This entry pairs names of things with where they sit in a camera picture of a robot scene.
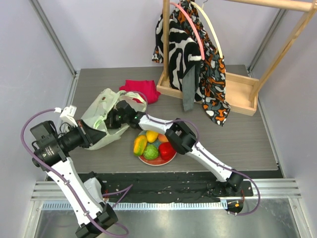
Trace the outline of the translucent plastic bag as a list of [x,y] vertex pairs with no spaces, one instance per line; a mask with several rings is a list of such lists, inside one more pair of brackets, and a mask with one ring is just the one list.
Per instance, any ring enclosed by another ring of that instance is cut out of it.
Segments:
[[127,92],[125,90],[114,92],[109,88],[102,91],[81,117],[89,127],[106,133],[105,137],[95,145],[89,147],[88,150],[98,150],[119,140],[121,135],[129,128],[129,125],[126,123],[116,129],[111,129],[105,124],[110,110],[114,109],[116,104],[120,101],[128,102],[136,111],[144,112],[147,108],[146,101],[137,92]]

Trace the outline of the fake orange green mango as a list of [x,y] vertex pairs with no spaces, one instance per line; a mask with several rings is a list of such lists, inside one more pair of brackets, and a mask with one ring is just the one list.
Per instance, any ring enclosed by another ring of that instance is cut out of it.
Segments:
[[141,156],[148,144],[148,140],[145,135],[139,135],[134,140],[133,153],[135,156]]

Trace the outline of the fake red fruit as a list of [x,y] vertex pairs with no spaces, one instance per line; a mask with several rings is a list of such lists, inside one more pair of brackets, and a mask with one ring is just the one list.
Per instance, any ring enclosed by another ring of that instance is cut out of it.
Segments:
[[173,149],[170,142],[162,143],[158,147],[158,150],[161,158],[165,161],[171,160],[176,155],[176,151]]

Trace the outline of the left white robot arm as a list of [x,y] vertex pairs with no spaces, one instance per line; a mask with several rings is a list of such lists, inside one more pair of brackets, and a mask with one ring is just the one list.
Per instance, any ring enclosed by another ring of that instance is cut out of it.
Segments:
[[106,133],[90,128],[82,120],[78,121],[78,126],[71,126],[64,135],[58,135],[52,121],[42,122],[32,127],[30,132],[37,144],[34,154],[51,170],[37,161],[33,163],[56,182],[73,208],[79,225],[76,236],[98,237],[102,232],[92,221],[104,230],[117,222],[114,210],[103,199],[106,186],[95,172],[81,179],[69,156],[69,152],[77,147],[89,148],[94,145]]

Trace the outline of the fake peach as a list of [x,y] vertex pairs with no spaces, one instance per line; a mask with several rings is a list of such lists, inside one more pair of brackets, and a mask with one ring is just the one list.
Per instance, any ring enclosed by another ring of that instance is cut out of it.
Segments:
[[161,143],[166,143],[166,142],[168,142],[168,139],[167,139],[167,137],[166,137],[164,134],[159,134],[159,135],[158,135],[158,140],[159,140]]

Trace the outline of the fake yellow fruit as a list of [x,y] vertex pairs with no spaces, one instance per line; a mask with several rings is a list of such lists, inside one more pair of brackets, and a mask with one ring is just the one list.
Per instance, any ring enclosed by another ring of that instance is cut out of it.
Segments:
[[159,136],[159,133],[156,131],[151,131],[151,130],[146,131],[146,138],[149,143],[154,143],[157,140],[158,136]]

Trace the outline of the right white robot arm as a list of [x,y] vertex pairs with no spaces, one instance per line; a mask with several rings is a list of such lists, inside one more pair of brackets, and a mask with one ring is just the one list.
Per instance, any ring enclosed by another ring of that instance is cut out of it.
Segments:
[[208,169],[223,184],[226,194],[234,196],[242,189],[242,173],[226,165],[209,152],[182,119],[163,120],[133,109],[126,101],[118,102],[104,120],[109,129],[119,128],[123,124],[134,129],[152,130],[164,134],[172,148],[180,155],[187,155]]

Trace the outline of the fake green custard apple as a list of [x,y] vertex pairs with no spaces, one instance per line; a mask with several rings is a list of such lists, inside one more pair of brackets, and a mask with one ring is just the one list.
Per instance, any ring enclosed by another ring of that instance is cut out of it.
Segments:
[[143,156],[146,160],[156,159],[159,156],[158,148],[151,144],[148,145],[143,152]]

